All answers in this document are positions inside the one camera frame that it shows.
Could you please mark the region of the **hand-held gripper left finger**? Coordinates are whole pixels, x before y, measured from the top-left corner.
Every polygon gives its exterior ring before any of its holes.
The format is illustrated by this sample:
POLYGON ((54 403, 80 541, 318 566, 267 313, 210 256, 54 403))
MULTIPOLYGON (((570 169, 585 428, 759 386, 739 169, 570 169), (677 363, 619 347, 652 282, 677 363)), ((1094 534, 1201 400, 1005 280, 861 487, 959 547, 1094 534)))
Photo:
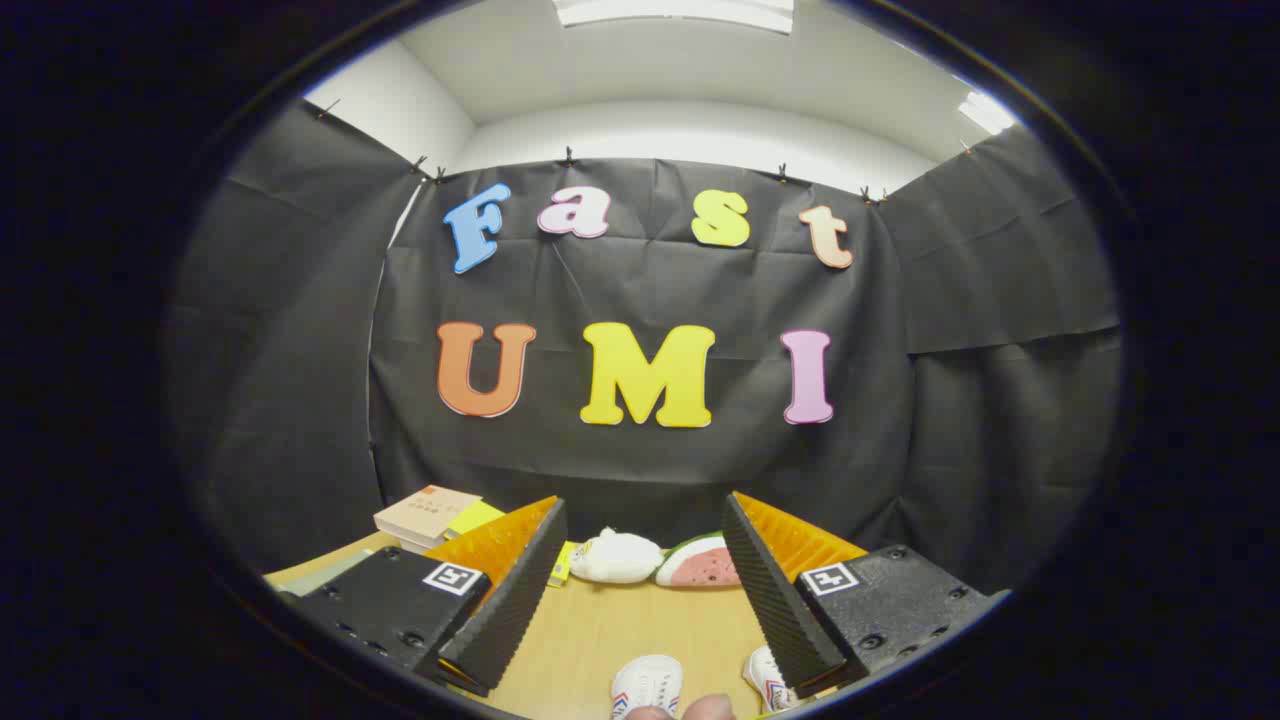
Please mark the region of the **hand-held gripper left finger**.
POLYGON ((520 647, 566 539, 564 501, 550 496, 426 553, 381 548, 294 606, 388 667, 485 697, 520 647))

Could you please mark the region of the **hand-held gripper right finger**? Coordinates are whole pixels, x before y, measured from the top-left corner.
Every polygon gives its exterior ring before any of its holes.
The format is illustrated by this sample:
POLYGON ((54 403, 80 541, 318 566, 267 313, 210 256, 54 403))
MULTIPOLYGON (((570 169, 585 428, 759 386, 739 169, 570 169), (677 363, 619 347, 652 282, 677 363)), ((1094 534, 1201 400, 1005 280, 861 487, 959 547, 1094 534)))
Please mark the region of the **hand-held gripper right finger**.
POLYGON ((867 551, 737 491, 721 523, 762 634, 803 698, 891 673, 1009 596, 982 592, 905 544, 867 551))

